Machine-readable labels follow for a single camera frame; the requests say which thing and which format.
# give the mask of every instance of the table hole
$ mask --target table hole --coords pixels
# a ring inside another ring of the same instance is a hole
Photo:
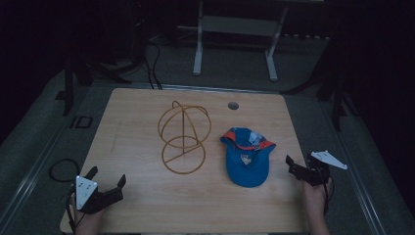
[[[238,110],[239,109],[239,105],[236,102],[229,102],[228,108],[231,109],[231,110]]]

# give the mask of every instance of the brass wire frame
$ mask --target brass wire frame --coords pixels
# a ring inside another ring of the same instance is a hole
[[[196,170],[198,170],[199,168],[202,167],[202,165],[205,162],[205,158],[206,158],[206,150],[205,150],[205,147],[203,145],[203,142],[208,138],[208,136],[210,135],[210,131],[211,131],[211,120],[210,120],[210,117],[208,116],[208,111],[204,107],[202,107],[202,106],[186,106],[186,105],[185,106],[182,106],[177,101],[173,101],[172,104],[171,104],[171,107],[172,108],[170,110],[168,110],[168,111],[164,112],[164,114],[162,114],[161,118],[159,119],[159,124],[158,124],[159,136],[162,139],[162,141],[164,141],[164,143],[165,143],[164,147],[162,148],[161,159],[162,159],[162,162],[163,162],[164,166],[168,170],[170,170],[170,171],[172,171],[174,173],[177,173],[177,174],[189,174],[189,173],[193,173],[193,172],[195,172]],[[170,111],[175,110],[177,108],[179,108],[179,110],[176,113],[174,113],[171,117],[169,117],[167,119],[167,121],[165,122],[165,124],[161,128],[161,121],[164,118],[164,116],[166,116]],[[205,138],[203,138],[202,140],[200,140],[198,138],[198,134],[196,133],[195,125],[193,124],[192,119],[190,118],[189,114],[186,112],[189,109],[197,109],[197,110],[201,111],[203,114],[205,114],[205,116],[208,119],[208,123],[209,123],[209,125],[208,125],[208,132],[207,132],[207,135],[205,136]],[[170,140],[165,140],[163,138],[164,129],[167,127],[167,125],[170,123],[170,121],[174,117],[176,117],[177,115],[179,115],[179,114],[182,115],[182,135],[181,136],[176,136],[176,137],[174,137],[174,138],[172,138]],[[195,136],[185,135],[185,131],[184,131],[185,116],[189,120],[190,125],[192,126],[192,130],[193,130],[193,133],[194,133]],[[171,143],[172,141],[174,141],[176,139],[179,139],[179,138],[182,138],[182,145],[181,146],[174,145],[174,144]],[[196,141],[196,144],[190,145],[190,146],[185,146],[185,139],[186,138],[195,140]],[[164,158],[164,152],[165,152],[165,148],[167,146],[181,149],[182,150],[182,153],[179,154],[179,155],[177,155],[177,156],[175,156],[175,157],[173,157],[172,159],[166,160]],[[167,165],[171,161],[176,160],[176,159],[184,156],[185,154],[188,154],[188,153],[190,153],[190,152],[192,152],[195,149],[198,149],[200,147],[202,147],[202,149],[204,150],[204,157],[202,159],[202,162],[196,168],[194,168],[192,170],[189,170],[189,171],[178,171],[178,170],[172,169],[170,166]]]

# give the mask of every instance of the wire sculpture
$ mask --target wire sculpture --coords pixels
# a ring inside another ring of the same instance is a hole
[[[193,123],[191,116],[189,114],[189,111],[191,110],[196,110],[199,111],[200,113],[202,113],[208,120],[208,131],[206,136],[204,136],[204,138],[200,138],[200,136],[198,136],[198,133],[196,131],[195,128],[195,124]],[[181,131],[181,134],[178,136],[174,136],[171,137],[169,139],[166,139],[165,137],[165,130],[166,128],[171,125],[171,121],[177,117],[177,116],[181,116],[181,128],[177,127],[178,131]],[[185,130],[185,126],[186,126],[186,120],[190,123],[190,126],[192,127],[192,134],[186,134],[186,130]],[[163,164],[165,165],[165,167],[177,174],[190,174],[195,172],[196,170],[198,170],[199,168],[202,167],[202,165],[205,162],[205,158],[206,158],[206,149],[203,145],[203,142],[208,138],[209,134],[210,134],[210,130],[211,130],[211,120],[210,117],[208,116],[208,111],[202,107],[202,106],[187,106],[187,105],[181,105],[179,102],[177,101],[173,101],[171,104],[171,109],[164,112],[164,114],[162,114],[161,118],[159,119],[159,124],[158,124],[158,132],[159,132],[159,136],[162,139],[162,141],[164,141],[164,147],[162,148],[162,152],[161,152],[161,159]],[[171,158],[167,158],[166,155],[166,149],[167,147],[170,146],[172,148],[175,149],[179,149],[181,150],[179,154],[174,155]],[[190,170],[178,170],[178,169],[173,169],[172,166],[170,166],[169,164],[172,161],[175,161],[181,157],[184,157],[186,155],[189,155],[191,152],[195,151],[196,149],[202,148],[203,150],[203,158],[201,160],[201,162],[195,167],[192,168]]]

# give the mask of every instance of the dark background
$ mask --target dark background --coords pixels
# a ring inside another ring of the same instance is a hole
[[[118,30],[131,30],[130,18],[117,22],[112,21],[112,16],[122,14],[126,8],[135,10],[134,21],[142,23],[136,30],[141,40],[136,45],[138,53],[146,46],[146,35],[151,31],[148,26],[174,40],[176,25],[197,24],[198,1],[150,2],[1,0],[0,143],[45,84],[64,68],[67,56],[88,54],[106,63],[129,56],[119,53],[130,45],[117,40],[116,35]],[[249,1],[236,2],[241,4],[238,9],[250,10],[250,17],[276,17],[273,12],[256,11],[247,4]],[[217,1],[211,3],[207,10],[218,15],[235,9],[224,3],[219,6]],[[324,58],[332,64],[324,64],[323,70],[337,67],[343,53],[347,54],[346,92],[370,130],[407,206],[415,213],[415,193],[410,188],[415,166],[411,148],[415,133],[415,6],[413,1],[381,0],[367,1],[365,6],[364,11],[348,15],[345,8],[295,4],[283,31],[300,37],[338,33],[339,53]]]

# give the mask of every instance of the blue baseball cap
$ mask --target blue baseball cap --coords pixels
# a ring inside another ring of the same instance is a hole
[[[245,127],[232,127],[220,141],[227,146],[226,169],[235,184],[253,188],[266,180],[269,154],[276,144]]]

